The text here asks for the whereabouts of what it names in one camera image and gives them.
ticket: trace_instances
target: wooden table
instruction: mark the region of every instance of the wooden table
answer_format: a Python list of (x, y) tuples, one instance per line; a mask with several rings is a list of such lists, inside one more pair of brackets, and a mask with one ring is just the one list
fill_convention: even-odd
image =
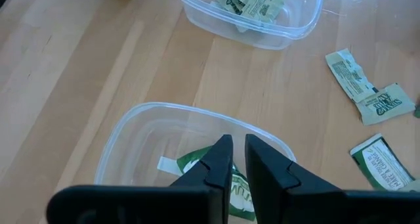
[(378, 88), (420, 94), (417, 0), (324, 0), (314, 31), (284, 51), (189, 23), (179, 0), (8, 0), (0, 9), (0, 223), (44, 222), (51, 195), (92, 183), (118, 119), (148, 101), (259, 126), (298, 163), (370, 189), (349, 149), (382, 133), (420, 176), (420, 120), (363, 126), (324, 57), (349, 48)]

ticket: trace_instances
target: green packet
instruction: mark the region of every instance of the green packet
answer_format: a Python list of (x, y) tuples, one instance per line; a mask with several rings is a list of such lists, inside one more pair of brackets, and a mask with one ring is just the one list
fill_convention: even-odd
[[(211, 146), (190, 152), (177, 159), (182, 174), (191, 169), (209, 150)], [(242, 175), (238, 167), (232, 166), (232, 186), (230, 189), (229, 214), (250, 221), (255, 220), (255, 211), (249, 191), (248, 180)]]
[(399, 190), (414, 181), (379, 133), (353, 148), (350, 155), (377, 190)]

